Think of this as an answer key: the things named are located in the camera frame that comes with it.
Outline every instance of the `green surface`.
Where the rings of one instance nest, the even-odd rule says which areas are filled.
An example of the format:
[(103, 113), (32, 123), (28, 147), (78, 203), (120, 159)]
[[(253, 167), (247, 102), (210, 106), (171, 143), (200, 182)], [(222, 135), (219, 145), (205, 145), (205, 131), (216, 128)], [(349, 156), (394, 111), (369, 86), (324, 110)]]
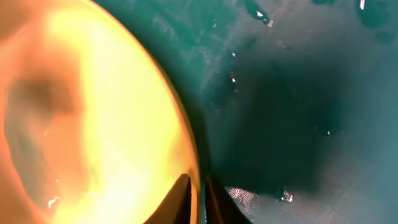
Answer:
[(202, 170), (259, 194), (255, 223), (396, 223), (398, 1), (96, 2), (167, 72)]

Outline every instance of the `teal background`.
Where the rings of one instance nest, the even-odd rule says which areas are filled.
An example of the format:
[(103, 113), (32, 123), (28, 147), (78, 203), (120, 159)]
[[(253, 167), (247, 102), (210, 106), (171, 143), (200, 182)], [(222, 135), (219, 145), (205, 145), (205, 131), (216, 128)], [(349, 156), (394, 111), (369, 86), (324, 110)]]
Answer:
[(96, 2), (170, 77), (203, 173), (258, 194), (255, 223), (397, 223), (398, 1)]

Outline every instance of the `wet surface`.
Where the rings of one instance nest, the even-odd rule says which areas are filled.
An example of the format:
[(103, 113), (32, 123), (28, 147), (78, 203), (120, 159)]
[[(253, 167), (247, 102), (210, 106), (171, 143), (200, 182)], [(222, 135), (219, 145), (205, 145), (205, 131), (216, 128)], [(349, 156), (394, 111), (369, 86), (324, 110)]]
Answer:
[(254, 223), (396, 222), (397, 2), (97, 2), (167, 72), (202, 172), (258, 195)]

